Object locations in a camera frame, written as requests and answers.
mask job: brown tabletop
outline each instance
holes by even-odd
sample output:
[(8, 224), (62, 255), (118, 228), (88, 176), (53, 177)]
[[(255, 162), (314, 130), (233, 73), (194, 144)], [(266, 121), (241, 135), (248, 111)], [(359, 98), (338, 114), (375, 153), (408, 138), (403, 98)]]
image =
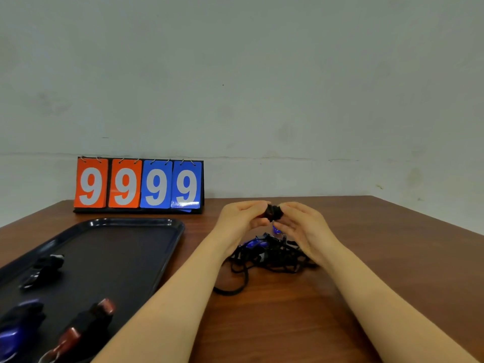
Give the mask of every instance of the brown tabletop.
[[(277, 204), (288, 199), (269, 200)], [(372, 196), (291, 200), (321, 211), (343, 244), (484, 361), (484, 236)], [(186, 230), (164, 280), (209, 233), (221, 208), (233, 201), (238, 199), (208, 199), (202, 215), (169, 215), (181, 219)], [(61, 201), (0, 228), (0, 266), (78, 222), (126, 217), (77, 215), (72, 208), (72, 201)], [(324, 270), (293, 275), (253, 268), (249, 273), (249, 285), (239, 295), (212, 295), (192, 362), (380, 361)], [(217, 286), (235, 286), (239, 278), (223, 267)]]

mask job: forearm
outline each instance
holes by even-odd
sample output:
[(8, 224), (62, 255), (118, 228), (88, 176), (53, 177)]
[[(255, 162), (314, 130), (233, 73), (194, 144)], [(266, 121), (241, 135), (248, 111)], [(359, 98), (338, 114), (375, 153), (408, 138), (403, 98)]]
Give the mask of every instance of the forearm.
[(332, 244), (322, 253), (323, 266), (384, 362), (476, 362), (346, 247)]
[(223, 262), (210, 234), (190, 258), (123, 326), (94, 363), (186, 362)]

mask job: black cord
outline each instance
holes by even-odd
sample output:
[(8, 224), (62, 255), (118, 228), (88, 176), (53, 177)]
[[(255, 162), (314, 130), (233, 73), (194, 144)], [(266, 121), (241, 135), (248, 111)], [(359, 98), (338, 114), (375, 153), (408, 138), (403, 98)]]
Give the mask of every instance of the black cord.
[[(234, 290), (214, 287), (214, 292), (223, 296), (233, 296), (242, 292), (249, 283), (248, 271), (255, 266), (265, 268), (273, 273), (284, 274), (296, 274), (304, 268), (316, 268), (318, 266), (301, 251), (295, 242), (287, 240), (286, 235), (282, 239), (278, 239), (269, 233), (264, 233), (263, 237), (256, 237), (238, 246), (224, 263), (227, 261), (230, 262), (230, 270), (234, 274), (244, 273), (244, 284)], [(234, 269), (235, 265), (242, 267), (242, 269)]]

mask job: flip number card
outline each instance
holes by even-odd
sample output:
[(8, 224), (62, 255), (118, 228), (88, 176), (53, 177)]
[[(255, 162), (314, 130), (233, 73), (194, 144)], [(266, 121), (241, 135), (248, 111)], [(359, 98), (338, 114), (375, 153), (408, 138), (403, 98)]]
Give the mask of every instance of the flip number card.
[(107, 159), (77, 158), (74, 207), (106, 207)]
[(172, 170), (171, 161), (145, 160), (143, 162), (139, 207), (170, 208)]
[(109, 207), (138, 207), (141, 188), (139, 159), (113, 159)]
[(172, 181), (172, 208), (200, 208), (200, 195), (202, 186), (201, 162), (175, 161), (173, 163)]

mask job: white digit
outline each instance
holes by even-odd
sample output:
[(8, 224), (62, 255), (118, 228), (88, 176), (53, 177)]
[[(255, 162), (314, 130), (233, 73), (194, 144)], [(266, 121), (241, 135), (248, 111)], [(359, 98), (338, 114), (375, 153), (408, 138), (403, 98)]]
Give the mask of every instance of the white digit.
[[(90, 175), (94, 176), (94, 183), (92, 186), (88, 183)], [(103, 178), (101, 177), (99, 169), (93, 167), (86, 168), (81, 175), (81, 188), (84, 192), (92, 191), (93, 194), (91, 195), (91, 197), (88, 197), (88, 195), (79, 196), (79, 200), (82, 202), (82, 204), (87, 206), (93, 205), (99, 199), (102, 185)]]
[[(125, 186), (123, 185), (123, 177), (128, 176), (129, 177), (129, 182), (128, 185)], [(115, 184), (116, 188), (118, 189), (119, 192), (127, 192), (128, 195), (126, 197), (123, 197), (123, 195), (116, 195), (114, 196), (114, 200), (119, 204), (119, 205), (128, 205), (133, 199), (135, 198), (136, 195), (136, 174), (135, 171), (133, 171), (130, 168), (122, 168), (119, 170), (119, 172), (116, 174), (115, 178)]]
[[(160, 178), (160, 184), (158, 186), (154, 185), (154, 178)], [(148, 191), (152, 194), (158, 193), (158, 197), (146, 196), (146, 202), (151, 206), (160, 205), (166, 196), (166, 174), (161, 169), (152, 169), (148, 176), (146, 177), (146, 187)]]
[[(188, 183), (188, 187), (185, 187), (184, 185), (184, 179), (185, 177), (188, 177), (190, 179), (190, 182)], [(178, 196), (177, 201), (180, 205), (186, 206), (190, 205), (190, 202), (193, 202), (195, 200), (195, 195), (197, 194), (197, 177), (195, 177), (195, 173), (192, 171), (189, 171), (188, 169), (184, 169), (178, 174), (177, 178), (177, 187), (178, 191), (182, 194), (188, 193), (188, 199), (184, 199), (183, 196)]]

